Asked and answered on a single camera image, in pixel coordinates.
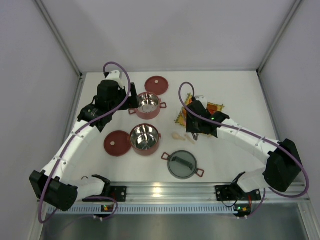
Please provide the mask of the metal tongs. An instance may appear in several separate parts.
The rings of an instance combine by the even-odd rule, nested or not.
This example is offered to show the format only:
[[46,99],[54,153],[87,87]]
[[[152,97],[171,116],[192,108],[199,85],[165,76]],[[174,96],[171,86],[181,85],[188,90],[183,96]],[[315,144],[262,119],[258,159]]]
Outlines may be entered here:
[[199,138],[199,133],[192,133],[192,137],[195,141],[197,141]]

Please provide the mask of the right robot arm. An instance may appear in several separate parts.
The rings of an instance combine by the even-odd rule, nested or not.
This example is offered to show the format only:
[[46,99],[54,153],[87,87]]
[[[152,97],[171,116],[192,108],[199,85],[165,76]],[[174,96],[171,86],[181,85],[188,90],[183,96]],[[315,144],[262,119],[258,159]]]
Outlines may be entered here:
[[228,141],[263,164],[257,170],[239,173],[231,182],[230,191],[237,197],[264,188],[284,193],[302,171],[301,158],[293,141],[269,140],[250,133],[227,114],[221,111],[210,113],[195,98],[186,106],[186,131]]

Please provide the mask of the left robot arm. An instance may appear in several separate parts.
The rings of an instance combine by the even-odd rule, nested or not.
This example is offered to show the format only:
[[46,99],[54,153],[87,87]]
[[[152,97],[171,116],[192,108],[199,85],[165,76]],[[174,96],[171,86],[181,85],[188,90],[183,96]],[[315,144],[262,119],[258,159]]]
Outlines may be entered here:
[[103,80],[97,87],[97,95],[84,107],[69,137],[53,159],[41,170],[29,177],[36,197],[61,211],[68,211],[76,201],[97,196],[108,197],[111,182],[94,174],[73,181],[72,175],[80,164],[87,147],[112,120],[117,110],[128,110],[138,105],[134,83],[130,92],[115,80]]

